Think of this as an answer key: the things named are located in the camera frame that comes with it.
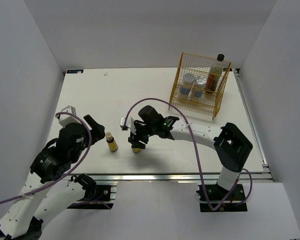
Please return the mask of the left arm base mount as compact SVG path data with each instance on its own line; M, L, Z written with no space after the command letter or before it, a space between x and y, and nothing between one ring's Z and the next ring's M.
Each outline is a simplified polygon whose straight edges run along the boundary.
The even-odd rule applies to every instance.
M116 198L115 185L93 183L83 198L71 204L68 209L111 210Z

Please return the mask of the soy sauce bottle red label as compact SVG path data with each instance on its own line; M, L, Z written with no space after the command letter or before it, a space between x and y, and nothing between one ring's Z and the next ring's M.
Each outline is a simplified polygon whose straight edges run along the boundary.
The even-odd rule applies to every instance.
M207 82L205 84L205 92L212 95L217 88L218 81L223 73L223 61L225 56L223 54L218 54L216 61L210 67L209 74L207 77Z

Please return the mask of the small yellow bottle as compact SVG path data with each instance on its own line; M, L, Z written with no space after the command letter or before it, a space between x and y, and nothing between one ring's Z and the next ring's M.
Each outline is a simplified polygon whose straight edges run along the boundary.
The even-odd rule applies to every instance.
M113 135L110 132L107 132L105 134L106 142L108 145L108 148L111 152L116 152L118 150L118 145L113 137Z
M138 152L141 151L140 148L132 148L131 150L132 150L133 153L138 153Z

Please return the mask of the blue label spice jar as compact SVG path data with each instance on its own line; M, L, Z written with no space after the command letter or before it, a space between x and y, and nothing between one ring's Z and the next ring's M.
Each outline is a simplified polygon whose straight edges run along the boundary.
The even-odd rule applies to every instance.
M195 81L195 75L192 74L192 73L185 73L183 75L183 78L182 78L182 81L181 81L181 84L179 86L179 93L180 93L180 96L183 97L183 98L187 98L190 91L191 91L191 88L194 84L194 81Z
M202 97L205 86L207 83L207 77L205 76L197 76L194 79L192 95L191 97L195 100L198 100Z

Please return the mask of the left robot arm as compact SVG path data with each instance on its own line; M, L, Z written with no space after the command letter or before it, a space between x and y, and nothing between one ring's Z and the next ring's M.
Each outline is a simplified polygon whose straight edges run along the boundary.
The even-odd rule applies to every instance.
M89 114L83 119L67 113L62 120L58 113L59 130L57 138L47 142L30 166L27 179L19 195L0 201L13 202L0 219L0 239L37 240L43 228L57 215L75 202L84 199L94 202L96 182L82 173L72 178L71 183L45 205L43 199L53 185L68 176L87 156L96 142L105 138L105 127Z

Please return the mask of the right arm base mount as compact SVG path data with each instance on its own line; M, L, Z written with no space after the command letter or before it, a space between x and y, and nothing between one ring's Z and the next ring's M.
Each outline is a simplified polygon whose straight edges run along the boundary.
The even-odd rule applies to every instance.
M205 185L207 196L210 200L211 206L216 208L217 205L226 196L228 191L221 190L216 184ZM208 206L208 202L205 198L203 186L198 185L196 194L199 196L199 207L201 213L212 213L213 211ZM231 194L222 202L222 205L215 211L219 213L238 213L247 212L248 207L245 202L239 204L246 198L244 187L242 184L237 184Z

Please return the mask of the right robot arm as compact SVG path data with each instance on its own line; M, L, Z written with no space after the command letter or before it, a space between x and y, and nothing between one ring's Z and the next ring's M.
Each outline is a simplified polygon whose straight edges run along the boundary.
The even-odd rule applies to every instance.
M140 120L125 118L122 129L129 129L128 142L133 149L145 149L149 138L187 141L214 150L222 169L216 182L216 195L226 200L234 193L236 180L253 149L251 141L233 123L215 127L187 123L176 116L164 117L152 106L147 105L138 112Z

